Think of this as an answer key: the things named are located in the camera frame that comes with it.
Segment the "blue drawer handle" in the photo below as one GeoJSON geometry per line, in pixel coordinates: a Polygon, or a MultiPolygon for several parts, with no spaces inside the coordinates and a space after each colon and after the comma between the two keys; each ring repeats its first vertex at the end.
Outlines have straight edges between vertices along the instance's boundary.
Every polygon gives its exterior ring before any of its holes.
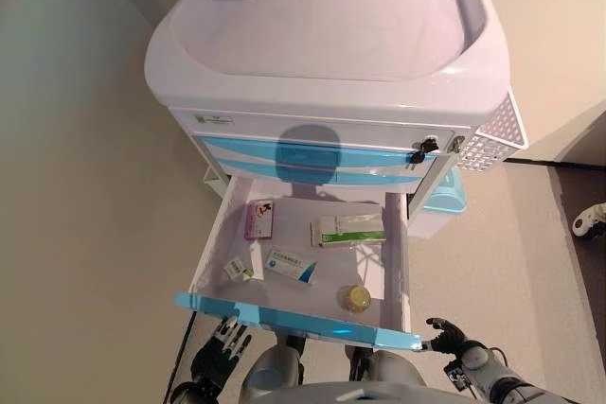
{"type": "Polygon", "coordinates": [[[301,184],[410,184],[421,179],[421,177],[414,176],[332,172],[324,169],[262,165],[235,160],[218,161],[225,166],[235,167],[258,175],[274,177],[284,182],[297,182],[301,184]]]}
{"type": "MultiPolygon", "coordinates": [[[[409,163],[405,151],[355,149],[351,147],[315,146],[250,139],[197,136],[197,140],[221,149],[276,161],[284,165],[317,167],[385,167],[409,163]]],[[[433,160],[427,154],[425,160],[433,160]]]]}
{"type": "Polygon", "coordinates": [[[175,302],[180,307],[187,307],[194,311],[213,314],[218,317],[237,316],[239,322],[245,325],[268,325],[276,329],[303,331],[317,334],[324,338],[367,343],[391,349],[421,349],[419,335],[386,328],[354,324],[352,322],[268,307],[258,307],[257,305],[204,297],[195,293],[179,293],[175,302]]]}

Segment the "keyhole lock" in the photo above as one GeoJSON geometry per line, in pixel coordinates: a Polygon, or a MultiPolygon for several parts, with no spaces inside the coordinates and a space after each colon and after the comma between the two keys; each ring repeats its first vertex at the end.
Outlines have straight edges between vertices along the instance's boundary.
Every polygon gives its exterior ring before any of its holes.
{"type": "Polygon", "coordinates": [[[428,137],[420,143],[419,150],[412,154],[410,164],[414,166],[422,163],[425,160],[425,153],[430,153],[437,149],[439,149],[437,140],[434,137],[428,137]]]}

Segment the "drawer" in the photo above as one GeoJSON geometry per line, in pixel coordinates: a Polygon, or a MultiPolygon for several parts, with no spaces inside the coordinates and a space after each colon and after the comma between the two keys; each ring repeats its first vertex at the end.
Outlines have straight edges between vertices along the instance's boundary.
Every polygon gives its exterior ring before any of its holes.
{"type": "Polygon", "coordinates": [[[297,336],[394,349],[420,349],[410,333],[406,198],[397,193],[287,184],[233,177],[211,230],[183,307],[297,336]],[[247,203],[275,202],[274,233],[268,240],[244,238],[247,203]],[[313,248],[310,222],[323,215],[381,212],[383,245],[313,248]],[[271,248],[317,261],[312,283],[262,269],[271,248]],[[239,257],[259,279],[231,281],[223,266],[239,257]],[[372,303],[362,313],[343,306],[347,286],[363,284],[372,303]]]}
{"type": "Polygon", "coordinates": [[[321,146],[243,138],[195,136],[228,175],[300,184],[368,185],[414,193],[435,155],[411,166],[412,151],[321,146]]]}
{"type": "Polygon", "coordinates": [[[420,125],[372,122],[324,117],[296,117],[280,114],[232,113],[204,109],[170,108],[170,112],[189,135],[234,137],[286,142],[336,143],[348,147],[415,149],[427,136],[433,136],[441,150],[456,135],[469,136],[470,128],[449,125],[420,125]]]}

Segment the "beige wall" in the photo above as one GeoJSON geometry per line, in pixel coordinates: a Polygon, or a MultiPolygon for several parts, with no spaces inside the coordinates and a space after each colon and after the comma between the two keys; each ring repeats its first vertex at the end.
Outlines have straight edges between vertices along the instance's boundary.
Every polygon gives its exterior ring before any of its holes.
{"type": "Polygon", "coordinates": [[[219,204],[143,78],[173,2],[0,0],[2,403],[162,399],[219,204]]]}
{"type": "Polygon", "coordinates": [[[606,165],[606,0],[492,1],[531,143],[516,156],[606,165]]]}

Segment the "open drawer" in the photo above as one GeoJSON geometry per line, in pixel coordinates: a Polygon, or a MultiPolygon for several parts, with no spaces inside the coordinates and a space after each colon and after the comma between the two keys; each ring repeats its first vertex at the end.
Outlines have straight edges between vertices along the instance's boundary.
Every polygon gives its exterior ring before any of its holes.
{"type": "Polygon", "coordinates": [[[419,336],[409,333],[406,196],[233,177],[189,292],[177,303],[297,336],[418,350],[419,336]],[[247,203],[268,199],[275,203],[273,238],[246,240],[247,203]],[[383,214],[383,245],[311,246],[310,223],[317,217],[377,212],[383,214]],[[264,270],[273,247],[317,261],[312,283],[264,270]],[[236,256],[256,278],[229,279],[223,266],[236,256]],[[344,306],[345,290],[356,284],[372,297],[362,313],[344,306]]]}

